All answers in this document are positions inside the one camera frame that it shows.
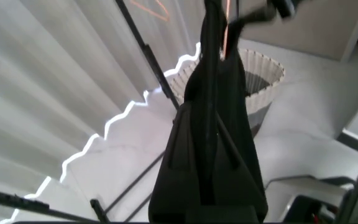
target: pleated curtain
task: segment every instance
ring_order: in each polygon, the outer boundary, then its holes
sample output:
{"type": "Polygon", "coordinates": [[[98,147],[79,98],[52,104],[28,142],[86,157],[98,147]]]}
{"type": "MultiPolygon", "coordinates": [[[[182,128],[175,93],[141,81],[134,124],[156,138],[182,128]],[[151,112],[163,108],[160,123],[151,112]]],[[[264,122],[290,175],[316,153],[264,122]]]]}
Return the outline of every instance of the pleated curtain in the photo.
{"type": "MultiPolygon", "coordinates": [[[[166,71],[195,52],[204,6],[160,2],[168,15],[157,1],[125,0],[166,71]]],[[[0,0],[0,191],[23,197],[59,182],[63,161],[158,86],[114,0],[0,0]]],[[[1,207],[0,220],[12,212],[1,207]]]]}

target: marble floor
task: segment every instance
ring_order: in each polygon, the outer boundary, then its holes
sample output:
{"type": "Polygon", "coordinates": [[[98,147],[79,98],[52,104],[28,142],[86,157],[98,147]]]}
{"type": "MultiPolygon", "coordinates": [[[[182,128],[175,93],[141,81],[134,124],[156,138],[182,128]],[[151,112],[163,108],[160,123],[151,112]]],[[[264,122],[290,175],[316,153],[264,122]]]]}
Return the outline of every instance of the marble floor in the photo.
{"type": "MultiPolygon", "coordinates": [[[[348,63],[247,40],[239,47],[268,55],[287,71],[255,138],[264,182],[297,174],[355,178],[358,152],[334,138],[358,109],[358,46],[348,63]]],[[[106,208],[165,149],[175,109],[160,90],[147,102],[111,125],[107,141],[94,142],[69,165],[86,200],[98,198],[106,208]]],[[[124,221],[152,192],[158,165],[108,213],[111,221],[124,221]]],[[[147,222],[147,206],[131,221],[147,222]]]]}

